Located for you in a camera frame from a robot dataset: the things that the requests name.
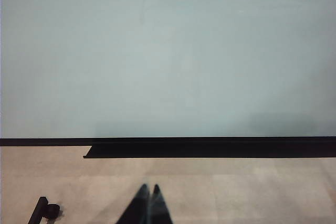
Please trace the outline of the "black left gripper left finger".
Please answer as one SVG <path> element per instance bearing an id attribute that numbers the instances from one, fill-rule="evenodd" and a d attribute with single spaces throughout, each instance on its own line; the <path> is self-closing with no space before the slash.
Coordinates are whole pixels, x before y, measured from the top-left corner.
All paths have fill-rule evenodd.
<path id="1" fill-rule="evenodd" d="M 147 184 L 141 185 L 139 190 L 119 217 L 116 224 L 147 223 L 150 191 Z"/>

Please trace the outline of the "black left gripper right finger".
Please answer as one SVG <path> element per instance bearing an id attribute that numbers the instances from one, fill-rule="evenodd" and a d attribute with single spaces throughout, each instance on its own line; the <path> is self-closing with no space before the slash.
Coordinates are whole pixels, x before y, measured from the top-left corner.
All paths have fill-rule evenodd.
<path id="1" fill-rule="evenodd" d="M 173 224 L 169 209 L 158 184 L 155 184 L 150 199 L 150 223 Z"/>

